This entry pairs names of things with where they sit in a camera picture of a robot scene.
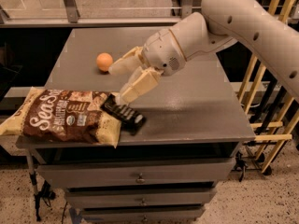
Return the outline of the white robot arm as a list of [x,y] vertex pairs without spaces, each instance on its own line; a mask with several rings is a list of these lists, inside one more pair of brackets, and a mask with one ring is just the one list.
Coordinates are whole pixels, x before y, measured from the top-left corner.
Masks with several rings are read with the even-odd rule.
[[199,55],[221,51],[234,42],[248,48],[286,91],[299,101],[299,34],[265,11],[256,0],[202,0],[202,10],[150,36],[110,68],[129,73],[116,102],[130,104]]

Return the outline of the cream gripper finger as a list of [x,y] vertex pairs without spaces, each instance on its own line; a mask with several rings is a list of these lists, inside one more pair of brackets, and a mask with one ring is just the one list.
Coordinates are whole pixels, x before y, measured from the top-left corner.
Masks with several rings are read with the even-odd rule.
[[142,47],[134,47],[114,62],[108,72],[113,76],[132,73],[143,64]]
[[154,89],[159,84],[162,73],[162,71],[153,67],[143,68],[141,66],[138,66],[135,70],[120,70],[119,74],[131,74],[131,76],[120,89],[119,104],[128,105],[139,96]]

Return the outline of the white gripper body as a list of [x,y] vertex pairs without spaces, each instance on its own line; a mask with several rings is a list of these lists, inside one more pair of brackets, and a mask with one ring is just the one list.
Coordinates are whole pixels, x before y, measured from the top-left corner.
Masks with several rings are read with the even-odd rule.
[[172,76],[181,70],[186,60],[170,29],[162,29],[150,36],[142,49],[142,56],[148,66]]

